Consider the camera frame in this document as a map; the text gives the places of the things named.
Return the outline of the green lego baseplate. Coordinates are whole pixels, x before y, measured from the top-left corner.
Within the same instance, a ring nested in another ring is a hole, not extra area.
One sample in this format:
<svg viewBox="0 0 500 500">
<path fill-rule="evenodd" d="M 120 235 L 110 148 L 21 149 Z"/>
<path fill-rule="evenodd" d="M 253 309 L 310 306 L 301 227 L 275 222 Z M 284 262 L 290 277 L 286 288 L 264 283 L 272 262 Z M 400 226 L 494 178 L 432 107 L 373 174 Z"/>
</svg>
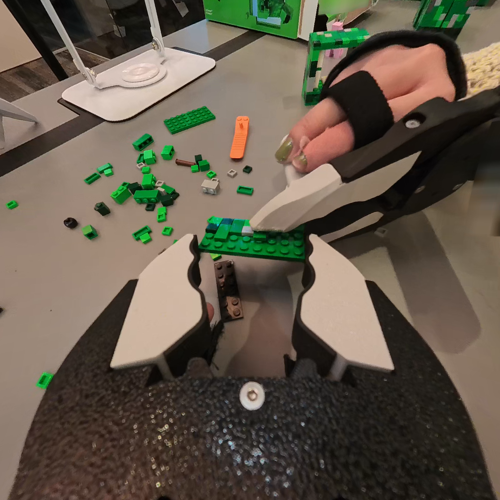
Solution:
<svg viewBox="0 0 500 500">
<path fill-rule="evenodd" d="M 288 232 L 252 229 L 249 220 L 211 216 L 200 252 L 290 262 L 304 261 L 304 225 Z"/>
</svg>

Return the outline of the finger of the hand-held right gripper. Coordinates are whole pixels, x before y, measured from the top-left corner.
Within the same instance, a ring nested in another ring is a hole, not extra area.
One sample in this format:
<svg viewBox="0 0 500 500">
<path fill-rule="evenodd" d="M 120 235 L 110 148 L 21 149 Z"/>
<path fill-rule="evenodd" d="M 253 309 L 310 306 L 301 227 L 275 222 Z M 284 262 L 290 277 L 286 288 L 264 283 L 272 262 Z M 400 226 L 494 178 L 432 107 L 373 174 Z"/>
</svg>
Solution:
<svg viewBox="0 0 500 500">
<path fill-rule="evenodd" d="M 378 197 L 409 172 L 420 154 L 416 152 L 351 182 L 343 182 L 332 165 L 322 165 L 292 181 L 249 223 L 254 230 L 288 232 L 347 204 Z"/>
<path fill-rule="evenodd" d="M 331 213 L 327 216 L 316 218 L 305 224 L 307 234 L 315 234 L 326 243 L 340 240 L 361 229 L 372 226 L 383 217 L 380 211 L 372 211 L 361 216 L 354 212 Z"/>
</svg>

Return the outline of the green lego box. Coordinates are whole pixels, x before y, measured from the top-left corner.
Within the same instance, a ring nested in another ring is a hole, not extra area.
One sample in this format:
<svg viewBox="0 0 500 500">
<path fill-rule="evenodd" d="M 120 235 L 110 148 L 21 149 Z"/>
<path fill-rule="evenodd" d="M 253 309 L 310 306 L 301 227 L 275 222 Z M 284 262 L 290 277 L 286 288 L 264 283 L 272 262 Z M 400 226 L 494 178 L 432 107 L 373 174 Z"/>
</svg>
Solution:
<svg viewBox="0 0 500 500">
<path fill-rule="evenodd" d="M 315 25 L 318 1 L 203 1 L 203 7 L 208 21 L 307 40 Z"/>
</svg>

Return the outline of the person's right hand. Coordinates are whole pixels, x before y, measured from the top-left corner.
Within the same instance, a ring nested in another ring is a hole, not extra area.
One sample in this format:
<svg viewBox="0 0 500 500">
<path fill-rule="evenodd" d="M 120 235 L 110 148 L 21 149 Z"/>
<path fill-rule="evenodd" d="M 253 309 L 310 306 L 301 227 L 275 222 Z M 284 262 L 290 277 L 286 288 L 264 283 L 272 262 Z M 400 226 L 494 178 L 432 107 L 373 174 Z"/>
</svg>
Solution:
<svg viewBox="0 0 500 500">
<path fill-rule="evenodd" d="M 333 85 L 359 72 L 369 73 L 376 81 L 395 121 L 432 98 L 451 102 L 455 95 L 445 52 L 434 44 L 389 46 L 369 53 L 343 70 Z M 293 126 L 274 156 L 280 164 L 308 173 L 352 151 L 354 143 L 345 111 L 327 97 Z"/>
</svg>

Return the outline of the small green lego model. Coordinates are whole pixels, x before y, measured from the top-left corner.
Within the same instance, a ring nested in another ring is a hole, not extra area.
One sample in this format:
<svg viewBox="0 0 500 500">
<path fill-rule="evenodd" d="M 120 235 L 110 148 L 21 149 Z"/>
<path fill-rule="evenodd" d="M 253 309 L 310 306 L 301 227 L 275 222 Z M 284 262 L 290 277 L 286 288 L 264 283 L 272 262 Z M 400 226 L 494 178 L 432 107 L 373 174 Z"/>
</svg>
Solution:
<svg viewBox="0 0 500 500">
<path fill-rule="evenodd" d="M 319 102 L 327 73 L 337 68 L 349 52 L 369 37 L 370 34 L 363 28 L 321 31 L 309 35 L 302 87 L 304 105 L 309 107 Z"/>
</svg>

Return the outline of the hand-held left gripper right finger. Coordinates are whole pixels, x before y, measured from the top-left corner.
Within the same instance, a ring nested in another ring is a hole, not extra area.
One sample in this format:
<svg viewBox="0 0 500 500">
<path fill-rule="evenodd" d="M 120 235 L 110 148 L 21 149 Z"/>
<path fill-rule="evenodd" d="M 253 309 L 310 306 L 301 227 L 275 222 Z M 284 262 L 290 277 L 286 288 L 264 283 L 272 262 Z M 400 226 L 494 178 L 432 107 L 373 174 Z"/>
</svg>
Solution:
<svg viewBox="0 0 500 500">
<path fill-rule="evenodd" d="M 319 376 L 331 380 L 341 380 L 352 366 L 392 372 L 364 276 L 315 234 L 307 237 L 305 250 L 295 313 L 297 361 L 313 361 Z"/>
</svg>

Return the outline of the person's right forearm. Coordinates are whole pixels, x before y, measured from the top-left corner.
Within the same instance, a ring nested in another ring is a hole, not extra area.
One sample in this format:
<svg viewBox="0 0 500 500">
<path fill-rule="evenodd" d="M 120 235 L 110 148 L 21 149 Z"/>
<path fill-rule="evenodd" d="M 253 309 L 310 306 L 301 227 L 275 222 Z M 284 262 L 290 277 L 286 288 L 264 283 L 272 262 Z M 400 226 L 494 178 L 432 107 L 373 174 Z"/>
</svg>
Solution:
<svg viewBox="0 0 500 500">
<path fill-rule="evenodd" d="M 462 55 L 466 68 L 467 93 L 471 97 L 499 86 L 499 42 Z"/>
</svg>

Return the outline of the large green lego build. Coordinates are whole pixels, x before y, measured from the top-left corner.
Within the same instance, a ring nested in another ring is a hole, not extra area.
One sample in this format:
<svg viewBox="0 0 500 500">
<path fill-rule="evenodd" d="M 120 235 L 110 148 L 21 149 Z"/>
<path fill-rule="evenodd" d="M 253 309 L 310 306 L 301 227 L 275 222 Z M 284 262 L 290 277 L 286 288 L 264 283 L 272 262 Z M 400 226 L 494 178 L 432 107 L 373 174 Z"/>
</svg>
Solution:
<svg viewBox="0 0 500 500">
<path fill-rule="evenodd" d="M 492 1 L 421 1 L 413 20 L 415 30 L 441 33 L 456 40 L 475 8 Z"/>
</svg>

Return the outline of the black lego plate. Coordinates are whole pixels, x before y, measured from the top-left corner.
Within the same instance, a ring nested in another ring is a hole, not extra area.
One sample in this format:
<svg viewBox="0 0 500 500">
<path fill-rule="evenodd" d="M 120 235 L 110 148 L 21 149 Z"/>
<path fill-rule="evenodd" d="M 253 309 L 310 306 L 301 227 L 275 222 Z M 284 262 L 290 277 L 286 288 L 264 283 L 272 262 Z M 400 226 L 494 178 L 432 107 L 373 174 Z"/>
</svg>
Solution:
<svg viewBox="0 0 500 500">
<path fill-rule="evenodd" d="M 221 321 L 230 322 L 242 319 L 244 314 L 234 261 L 215 261 L 214 270 Z"/>
</svg>

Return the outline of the white book stand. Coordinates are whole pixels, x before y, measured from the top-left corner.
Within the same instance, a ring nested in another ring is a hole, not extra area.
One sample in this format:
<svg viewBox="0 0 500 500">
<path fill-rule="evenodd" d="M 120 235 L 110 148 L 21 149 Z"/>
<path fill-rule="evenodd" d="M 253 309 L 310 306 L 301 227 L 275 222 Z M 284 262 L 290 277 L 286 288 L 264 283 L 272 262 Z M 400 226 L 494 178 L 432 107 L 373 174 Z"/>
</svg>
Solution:
<svg viewBox="0 0 500 500">
<path fill-rule="evenodd" d="M 50 1 L 41 1 L 84 80 L 61 99 L 107 122 L 124 122 L 213 70 L 216 61 L 166 48 L 154 1 L 145 1 L 152 48 L 108 70 L 86 67 Z"/>
</svg>

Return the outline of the pile of small lego pieces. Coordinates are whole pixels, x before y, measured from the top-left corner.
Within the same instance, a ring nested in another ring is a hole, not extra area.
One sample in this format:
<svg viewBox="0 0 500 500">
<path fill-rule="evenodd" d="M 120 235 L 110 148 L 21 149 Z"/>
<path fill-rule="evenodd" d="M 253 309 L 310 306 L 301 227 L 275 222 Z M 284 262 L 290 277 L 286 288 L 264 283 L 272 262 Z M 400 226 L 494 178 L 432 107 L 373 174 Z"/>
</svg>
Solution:
<svg viewBox="0 0 500 500">
<path fill-rule="evenodd" d="M 147 149 L 147 146 L 154 142 L 150 134 L 143 134 L 140 138 L 133 141 L 133 147 L 136 151 L 141 152 L 138 157 L 136 167 L 139 168 L 143 174 L 141 183 L 122 183 L 119 188 L 113 191 L 110 197 L 118 204 L 123 204 L 130 197 L 134 197 L 134 201 L 138 204 L 146 205 L 147 211 L 153 211 L 155 206 L 159 203 L 161 206 L 158 209 L 157 222 L 165 222 L 167 215 L 167 207 L 171 206 L 179 197 L 179 193 L 175 188 L 165 184 L 160 179 L 157 179 L 154 174 L 151 174 L 150 165 L 155 164 L 157 156 L 152 149 Z M 172 145 L 166 145 L 161 152 L 161 157 L 165 160 L 173 158 L 175 151 Z M 205 172 L 207 179 L 216 178 L 216 173 L 209 169 L 208 161 L 204 160 L 200 155 L 196 155 L 195 162 L 181 161 L 176 159 L 176 164 L 179 166 L 188 166 L 191 172 Z M 99 179 L 103 174 L 105 176 L 112 175 L 113 167 L 110 163 L 106 163 L 96 169 L 91 176 L 85 178 L 86 184 L 91 184 Z M 110 210 L 103 202 L 96 203 L 95 211 L 100 215 L 106 216 L 110 214 Z M 140 229 L 134 233 L 133 238 L 141 240 L 143 243 L 151 241 L 149 236 L 151 230 L 148 227 Z M 93 240 L 98 237 L 97 230 L 90 224 L 82 228 L 83 235 Z"/>
</svg>

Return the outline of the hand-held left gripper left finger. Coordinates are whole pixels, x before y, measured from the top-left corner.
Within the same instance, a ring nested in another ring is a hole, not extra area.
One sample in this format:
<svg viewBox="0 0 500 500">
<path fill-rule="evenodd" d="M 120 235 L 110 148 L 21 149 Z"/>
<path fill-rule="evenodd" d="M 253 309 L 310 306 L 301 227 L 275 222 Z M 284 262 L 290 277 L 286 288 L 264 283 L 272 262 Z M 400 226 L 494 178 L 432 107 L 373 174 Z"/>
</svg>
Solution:
<svg viewBox="0 0 500 500">
<path fill-rule="evenodd" d="M 186 234 L 155 257 L 137 280 L 110 368 L 155 365 L 178 378 L 208 350 L 208 310 L 199 289 L 197 236 Z"/>
</svg>

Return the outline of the orange brick separator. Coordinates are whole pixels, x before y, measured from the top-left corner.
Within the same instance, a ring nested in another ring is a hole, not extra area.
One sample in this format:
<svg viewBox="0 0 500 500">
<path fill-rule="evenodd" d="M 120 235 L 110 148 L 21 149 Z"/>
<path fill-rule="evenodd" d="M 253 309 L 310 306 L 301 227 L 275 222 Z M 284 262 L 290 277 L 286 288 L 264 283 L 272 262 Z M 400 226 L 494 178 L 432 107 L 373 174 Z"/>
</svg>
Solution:
<svg viewBox="0 0 500 500">
<path fill-rule="evenodd" d="M 249 131 L 249 117 L 238 116 L 235 121 L 234 137 L 229 157 L 240 160 L 244 157 Z"/>
</svg>

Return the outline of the narrow green lego plate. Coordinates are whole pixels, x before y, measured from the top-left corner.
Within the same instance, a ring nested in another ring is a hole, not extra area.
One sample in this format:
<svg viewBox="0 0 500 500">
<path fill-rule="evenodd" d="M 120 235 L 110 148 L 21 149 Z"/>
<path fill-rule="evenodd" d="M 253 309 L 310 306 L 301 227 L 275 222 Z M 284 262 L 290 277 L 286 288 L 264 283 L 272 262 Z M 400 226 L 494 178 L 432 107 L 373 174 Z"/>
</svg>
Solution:
<svg viewBox="0 0 500 500">
<path fill-rule="evenodd" d="M 173 116 L 164 120 L 164 125 L 171 134 L 178 134 L 185 130 L 213 121 L 216 116 L 206 106 Z"/>
</svg>

